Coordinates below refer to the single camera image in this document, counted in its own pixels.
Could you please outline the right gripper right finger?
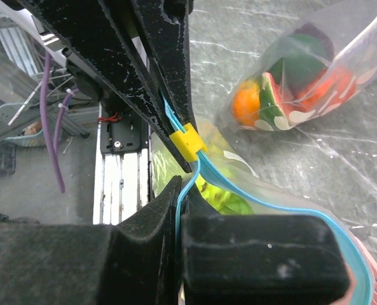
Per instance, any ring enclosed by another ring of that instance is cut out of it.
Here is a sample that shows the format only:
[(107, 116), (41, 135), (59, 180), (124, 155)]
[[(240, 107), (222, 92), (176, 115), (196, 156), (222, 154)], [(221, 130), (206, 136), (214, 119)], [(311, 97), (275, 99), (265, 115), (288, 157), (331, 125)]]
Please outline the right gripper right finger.
[(350, 277), (332, 229), (311, 215), (220, 215), (188, 193), (181, 219), (187, 304), (332, 304)]

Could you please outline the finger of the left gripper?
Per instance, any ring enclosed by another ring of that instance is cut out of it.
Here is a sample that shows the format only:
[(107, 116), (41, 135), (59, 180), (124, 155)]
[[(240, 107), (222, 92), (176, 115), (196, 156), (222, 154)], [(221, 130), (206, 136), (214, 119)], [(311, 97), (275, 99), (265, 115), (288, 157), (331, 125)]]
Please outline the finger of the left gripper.
[(188, 22), (193, 2), (141, 0), (130, 4), (161, 94), (182, 124), (194, 124)]
[(165, 114), (164, 97), (130, 2), (24, 1), (22, 4), (151, 127), (181, 168), (189, 172), (189, 163), (170, 140), (174, 130)]

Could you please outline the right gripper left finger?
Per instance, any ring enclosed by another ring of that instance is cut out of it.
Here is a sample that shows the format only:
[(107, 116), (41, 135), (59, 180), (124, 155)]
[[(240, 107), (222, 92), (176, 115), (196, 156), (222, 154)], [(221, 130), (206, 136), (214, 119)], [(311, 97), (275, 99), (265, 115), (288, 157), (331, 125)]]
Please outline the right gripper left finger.
[(0, 220), (0, 304), (176, 304), (173, 177), (118, 225)]

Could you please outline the light green round fruit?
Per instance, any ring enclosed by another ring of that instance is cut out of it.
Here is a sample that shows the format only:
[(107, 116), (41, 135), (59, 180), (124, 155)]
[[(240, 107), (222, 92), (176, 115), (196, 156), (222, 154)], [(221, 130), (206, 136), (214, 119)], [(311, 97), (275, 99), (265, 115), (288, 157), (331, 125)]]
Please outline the light green round fruit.
[(249, 204), (239, 195), (207, 182), (201, 175), (195, 181), (203, 199), (222, 215), (253, 215)]

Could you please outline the blue zipper clear bag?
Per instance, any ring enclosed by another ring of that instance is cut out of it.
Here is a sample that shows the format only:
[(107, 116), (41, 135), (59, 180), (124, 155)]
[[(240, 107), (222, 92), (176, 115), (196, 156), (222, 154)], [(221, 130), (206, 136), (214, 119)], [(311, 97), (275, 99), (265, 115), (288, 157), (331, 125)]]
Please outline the blue zipper clear bag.
[(235, 154), (214, 125), (201, 123), (210, 130), (205, 139), (191, 123), (182, 124), (164, 98), (165, 114), (174, 132), (170, 135), (194, 173), (183, 187), (177, 206), (188, 191), (197, 186), (203, 198), (220, 214), (246, 215), (276, 213), (315, 216), (332, 230), (341, 254), (352, 270), (357, 284), (352, 290), (350, 304), (371, 304), (374, 297), (375, 277), (368, 258), (349, 229), (330, 211), (308, 200), (288, 195), (283, 190), (256, 177), (249, 164)]

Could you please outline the orange mango fruit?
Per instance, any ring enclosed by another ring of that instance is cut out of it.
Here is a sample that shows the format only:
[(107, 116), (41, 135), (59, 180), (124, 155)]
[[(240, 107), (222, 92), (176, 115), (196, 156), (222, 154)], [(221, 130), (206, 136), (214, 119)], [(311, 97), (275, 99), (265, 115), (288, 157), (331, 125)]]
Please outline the orange mango fruit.
[(242, 126), (255, 127), (259, 119), (260, 87), (253, 79), (244, 81), (233, 97), (232, 114)]

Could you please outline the watermelon slice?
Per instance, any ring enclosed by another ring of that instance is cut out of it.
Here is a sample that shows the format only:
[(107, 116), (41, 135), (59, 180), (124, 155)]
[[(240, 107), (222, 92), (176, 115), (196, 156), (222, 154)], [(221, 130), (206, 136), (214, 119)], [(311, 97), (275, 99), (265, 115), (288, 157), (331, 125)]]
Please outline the watermelon slice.
[(262, 73), (259, 91), (259, 118), (267, 122), (273, 130), (284, 130), (285, 127), (288, 127), (288, 123), (285, 123), (287, 118), (282, 106), (282, 97), (283, 89), (276, 84), (272, 74)]

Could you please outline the dark green avocado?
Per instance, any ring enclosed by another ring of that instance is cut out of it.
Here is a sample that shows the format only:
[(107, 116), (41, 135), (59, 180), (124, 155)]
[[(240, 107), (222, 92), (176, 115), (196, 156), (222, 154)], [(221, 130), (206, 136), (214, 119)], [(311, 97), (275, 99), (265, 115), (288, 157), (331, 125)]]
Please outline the dark green avocado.
[(325, 50), (315, 37), (290, 34), (267, 50), (269, 68), (276, 84), (285, 85), (295, 96), (326, 68)]

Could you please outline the dotted clear zip bag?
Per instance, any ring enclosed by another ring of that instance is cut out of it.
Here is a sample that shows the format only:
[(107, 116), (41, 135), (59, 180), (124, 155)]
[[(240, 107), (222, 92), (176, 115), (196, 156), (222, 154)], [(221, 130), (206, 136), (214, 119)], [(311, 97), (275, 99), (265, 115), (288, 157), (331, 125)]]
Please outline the dotted clear zip bag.
[(377, 1), (340, 1), (274, 40), (218, 121), (234, 130), (290, 130), (337, 109), (376, 77)]

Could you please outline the dark red apple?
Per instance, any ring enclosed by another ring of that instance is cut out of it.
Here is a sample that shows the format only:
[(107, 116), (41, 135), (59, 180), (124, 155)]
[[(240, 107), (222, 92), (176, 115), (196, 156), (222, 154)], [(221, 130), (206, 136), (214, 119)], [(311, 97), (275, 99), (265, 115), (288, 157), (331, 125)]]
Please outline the dark red apple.
[(334, 46), (330, 38), (312, 23), (306, 23), (297, 28), (294, 34), (305, 34), (318, 39), (325, 50), (325, 59), (332, 60), (334, 58)]

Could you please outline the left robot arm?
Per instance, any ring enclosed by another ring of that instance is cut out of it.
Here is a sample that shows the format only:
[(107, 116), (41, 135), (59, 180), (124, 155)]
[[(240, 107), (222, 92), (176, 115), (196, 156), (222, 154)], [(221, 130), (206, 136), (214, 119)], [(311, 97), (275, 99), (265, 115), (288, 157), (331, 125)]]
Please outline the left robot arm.
[(185, 172), (170, 140), (169, 105), (194, 123), (189, 66), (192, 1), (0, 1), (0, 10), (60, 64), (83, 76), (104, 108), (130, 106)]

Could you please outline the aluminium rail frame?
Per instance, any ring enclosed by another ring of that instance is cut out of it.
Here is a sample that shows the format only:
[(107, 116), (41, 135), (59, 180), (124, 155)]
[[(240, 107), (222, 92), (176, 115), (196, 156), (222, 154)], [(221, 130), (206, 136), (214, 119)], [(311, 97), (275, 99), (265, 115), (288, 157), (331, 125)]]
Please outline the aluminium rail frame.
[(132, 111), (115, 124), (52, 63), (48, 131), (39, 114), (43, 49), (0, 18), (0, 214), (43, 224), (118, 223), (149, 199), (147, 128)]

